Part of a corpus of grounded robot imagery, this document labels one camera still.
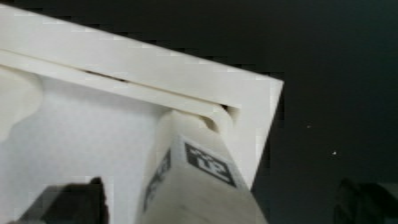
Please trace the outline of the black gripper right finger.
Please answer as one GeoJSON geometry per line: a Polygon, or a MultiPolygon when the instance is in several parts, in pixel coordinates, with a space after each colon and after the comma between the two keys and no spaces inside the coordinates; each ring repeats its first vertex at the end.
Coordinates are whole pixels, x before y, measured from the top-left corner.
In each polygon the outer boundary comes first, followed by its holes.
{"type": "Polygon", "coordinates": [[[341,180],[333,224],[398,224],[398,183],[341,180]]]}

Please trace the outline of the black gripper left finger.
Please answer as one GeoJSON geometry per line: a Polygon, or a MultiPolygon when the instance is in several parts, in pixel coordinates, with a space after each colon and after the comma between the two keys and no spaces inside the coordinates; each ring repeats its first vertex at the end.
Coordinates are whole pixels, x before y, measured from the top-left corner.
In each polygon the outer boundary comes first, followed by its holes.
{"type": "Polygon", "coordinates": [[[16,224],[109,224],[105,186],[100,177],[87,183],[48,186],[16,224]]]}

